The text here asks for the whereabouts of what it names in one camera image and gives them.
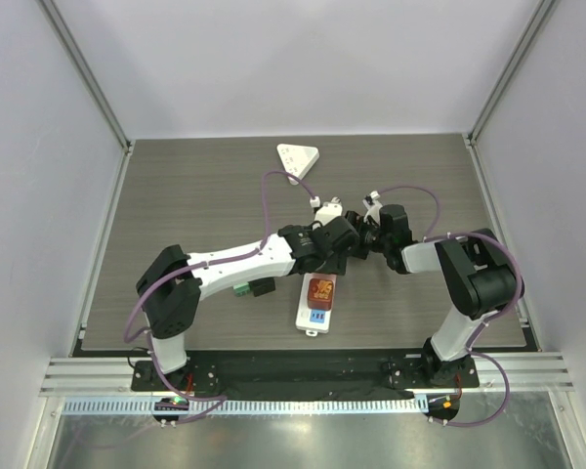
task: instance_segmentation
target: cable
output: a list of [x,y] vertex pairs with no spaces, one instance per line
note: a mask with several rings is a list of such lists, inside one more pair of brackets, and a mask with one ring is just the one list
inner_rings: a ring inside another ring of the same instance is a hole
[[460,379],[460,374],[456,374],[456,386],[458,386],[458,396],[456,396],[456,401],[460,401],[462,398],[462,380]]
[[493,412],[492,415],[489,415],[487,418],[485,418],[483,420],[478,420],[475,422],[450,422],[447,420],[441,420],[436,417],[429,417],[428,421],[436,422],[436,423],[439,423],[440,425],[443,425],[443,426],[446,425],[448,427],[459,427],[459,428],[479,427],[479,426],[485,425],[486,423],[489,423],[492,420],[494,420],[495,418],[497,418],[499,415],[501,415],[503,413],[503,411],[508,406],[508,401],[510,400],[510,380],[508,379],[508,374],[506,374],[506,371],[504,370],[504,368],[501,366],[501,364],[499,364],[499,362],[496,359],[494,359],[493,357],[491,357],[487,354],[482,354],[480,352],[471,352],[471,354],[475,355],[476,357],[480,357],[482,359],[487,359],[489,362],[494,364],[495,367],[501,373],[501,377],[504,380],[504,388],[505,388],[504,400],[502,401],[501,405],[499,406],[499,408],[497,410],[495,410]]
[[423,186],[416,186],[416,185],[409,185],[409,184],[398,184],[396,186],[391,186],[389,188],[380,189],[379,191],[377,191],[377,193],[382,195],[383,193],[396,191],[397,189],[415,189],[417,191],[428,193],[434,199],[434,202],[437,205],[437,213],[434,216],[434,220],[430,224],[430,227],[428,227],[428,229],[425,230],[425,232],[423,233],[423,239],[426,240],[427,237],[434,231],[434,228],[436,227],[437,223],[439,222],[439,218],[440,218],[439,197],[433,191],[431,191],[427,188],[424,188]]
[[[133,347],[132,349],[130,349],[130,353],[134,352],[135,350],[143,350],[144,352],[149,352],[149,350],[146,347]],[[128,362],[128,366],[135,369],[135,366],[130,361],[130,355],[126,357],[126,361]]]
[[486,318],[485,320],[483,320],[481,322],[481,324],[478,327],[476,327],[476,330],[473,331],[473,333],[471,334],[471,336],[467,340],[466,348],[469,352],[471,352],[471,349],[473,348],[473,344],[476,342],[478,337],[480,337],[480,334],[488,327],[490,322],[492,320],[496,320],[498,318],[501,318],[504,315],[507,315],[509,312],[514,310],[515,306],[517,306],[517,303],[519,303],[519,299],[521,298],[521,293],[523,292],[523,277],[521,276],[521,269],[519,269],[519,264],[517,263],[515,256],[512,255],[512,253],[508,250],[508,248],[506,246],[504,246],[501,242],[499,242],[497,239],[494,239],[494,238],[487,236],[485,234],[472,233],[472,232],[448,233],[445,236],[431,237],[429,239],[426,239],[425,242],[434,242],[434,241],[439,241],[442,239],[454,239],[456,237],[474,237],[474,238],[480,239],[484,242],[487,242],[489,244],[492,244],[494,247],[499,249],[502,252],[502,254],[504,256],[506,256],[506,259],[508,259],[512,273],[515,276],[515,279],[517,281],[517,286],[515,288],[515,294],[512,296],[511,300],[506,304],[506,306],[499,313],[495,313],[494,315],[491,315],[488,318]]

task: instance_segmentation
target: gray wood grain surface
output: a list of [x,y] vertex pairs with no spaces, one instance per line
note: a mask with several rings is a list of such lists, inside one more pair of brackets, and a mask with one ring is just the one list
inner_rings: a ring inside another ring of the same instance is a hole
[[[331,136],[138,141],[113,222],[84,349],[125,349],[124,322],[137,294],[135,283],[162,248],[209,252],[259,239],[263,234],[260,179],[280,169],[279,143],[319,148],[305,182],[322,197],[339,196],[346,209],[363,211],[367,193],[397,183],[438,193],[436,230],[488,225],[476,177],[459,135]],[[307,224],[308,196],[276,176],[268,183],[272,230]],[[400,203],[420,238],[435,214],[425,193],[402,190],[385,202]],[[187,336],[191,349],[290,349],[418,347],[441,325],[449,298],[441,275],[400,276],[380,255],[353,259],[336,284],[327,335],[306,337],[295,328],[302,278],[278,278],[277,291],[236,298],[223,291],[200,303]],[[145,321],[139,318],[138,325]],[[497,321],[479,341],[522,346],[519,321]]]

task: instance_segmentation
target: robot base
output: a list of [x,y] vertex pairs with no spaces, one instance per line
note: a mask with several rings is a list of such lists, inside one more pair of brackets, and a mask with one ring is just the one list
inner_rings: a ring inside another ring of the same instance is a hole
[[[192,390],[198,397],[212,397],[219,395],[221,392],[215,375],[216,372],[217,368],[214,364],[200,368],[189,361],[182,368],[167,373],[165,377],[176,389],[184,392]],[[130,389],[135,392],[150,393],[168,391],[150,361],[135,363]]]
[[412,356],[391,357],[384,363],[383,368],[387,375],[387,381],[393,389],[402,391],[407,389],[455,389],[456,377],[460,377],[462,388],[479,388],[480,380],[476,364],[471,357],[465,357],[462,366],[456,369],[451,376],[431,376],[426,370],[426,361],[422,357]]

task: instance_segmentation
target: white plastic connector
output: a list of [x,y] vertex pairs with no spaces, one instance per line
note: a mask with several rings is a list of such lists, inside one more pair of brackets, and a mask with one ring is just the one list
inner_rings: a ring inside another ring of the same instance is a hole
[[377,191],[373,191],[362,200],[362,204],[367,209],[367,213],[364,214],[365,222],[368,218],[371,218],[371,220],[376,223],[380,223],[380,209],[382,208],[382,203],[378,201],[379,199],[380,194]]
[[329,202],[323,202],[321,208],[314,214],[314,220],[321,222],[322,225],[327,225],[341,215],[343,215],[343,205],[338,197],[334,197]]
[[[276,147],[284,171],[304,179],[313,165],[319,159],[319,149],[316,147],[302,147],[300,145],[280,144]],[[289,183],[296,186],[297,181],[289,178]]]

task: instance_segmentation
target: purple cable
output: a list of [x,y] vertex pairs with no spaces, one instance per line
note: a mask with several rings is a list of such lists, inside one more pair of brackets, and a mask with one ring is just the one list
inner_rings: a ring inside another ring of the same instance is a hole
[[432,231],[434,230],[435,226],[439,222],[439,218],[440,218],[440,200],[439,200],[439,197],[434,192],[432,192],[431,190],[429,190],[427,188],[424,188],[423,186],[415,186],[415,185],[409,185],[409,184],[398,184],[396,186],[391,186],[389,188],[384,188],[384,189],[379,190],[378,193],[380,195],[382,195],[383,193],[391,192],[391,191],[396,191],[397,189],[415,189],[417,191],[422,191],[422,192],[428,193],[434,199],[434,202],[437,205],[437,214],[435,215],[434,220],[430,224],[430,227],[423,233],[423,238],[425,240],[432,233]]
[[499,408],[497,410],[495,410],[492,415],[489,415],[487,418],[484,418],[482,420],[478,420],[476,422],[446,422],[445,423],[444,420],[441,420],[436,417],[432,417],[432,420],[434,422],[437,422],[441,425],[447,425],[448,427],[458,427],[458,428],[479,427],[479,426],[485,425],[486,423],[489,423],[492,420],[494,420],[495,418],[497,418],[499,415],[501,415],[503,413],[503,411],[508,406],[508,401],[510,400],[510,381],[508,380],[508,375],[506,374],[506,371],[504,371],[504,368],[501,366],[501,364],[499,364],[499,362],[496,359],[494,359],[493,357],[491,357],[487,354],[482,354],[480,352],[471,352],[471,354],[475,355],[476,357],[480,357],[482,359],[487,359],[489,362],[494,364],[496,366],[496,368],[499,370],[499,372],[501,373],[501,377],[504,380],[504,388],[505,388],[504,400],[502,401]]

